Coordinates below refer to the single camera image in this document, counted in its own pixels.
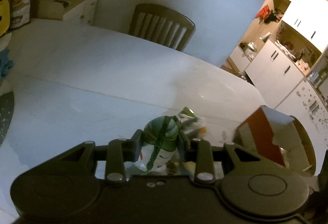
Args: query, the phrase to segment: table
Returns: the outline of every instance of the table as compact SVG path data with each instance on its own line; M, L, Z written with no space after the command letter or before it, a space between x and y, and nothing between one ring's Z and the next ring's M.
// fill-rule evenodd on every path
M0 148L0 208L12 215L14 178L83 141L130 138L187 106L206 119L206 139L222 145L265 104L254 86L218 67L106 29L35 19L13 32L9 48L15 109Z

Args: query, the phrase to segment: black handle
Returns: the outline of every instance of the black handle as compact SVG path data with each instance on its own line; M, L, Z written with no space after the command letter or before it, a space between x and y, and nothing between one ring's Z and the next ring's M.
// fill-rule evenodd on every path
M288 72L288 70L290 70L290 66L285 70L284 74L286 74Z
M279 53L276 54L276 56L273 58L273 60L275 60L277 58L277 56L279 55Z
M274 56L274 54L275 54L276 52L277 52L277 51L274 51L274 52L273 52L273 54L271 55L271 57L273 57L273 56Z

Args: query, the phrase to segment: chair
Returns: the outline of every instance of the chair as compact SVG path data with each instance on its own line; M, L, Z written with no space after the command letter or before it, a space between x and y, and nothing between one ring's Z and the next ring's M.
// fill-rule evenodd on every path
M186 16L156 4L139 4L134 10L129 35L183 51L195 31Z

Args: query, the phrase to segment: countertop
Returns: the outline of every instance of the countertop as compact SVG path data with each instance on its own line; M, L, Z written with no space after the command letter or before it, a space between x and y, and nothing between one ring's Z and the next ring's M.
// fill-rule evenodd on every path
M15 108L0 148L0 219L17 216L15 177L83 141L130 138L187 106L205 118L206 140L221 146L265 104L254 86L218 67L106 29L36 19L13 32L9 48Z

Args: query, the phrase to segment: yellow object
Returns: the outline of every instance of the yellow object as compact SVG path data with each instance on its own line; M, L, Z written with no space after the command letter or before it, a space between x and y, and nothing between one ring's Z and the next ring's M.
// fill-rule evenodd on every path
M10 9L9 1L0 1L0 36L2 36L10 25Z

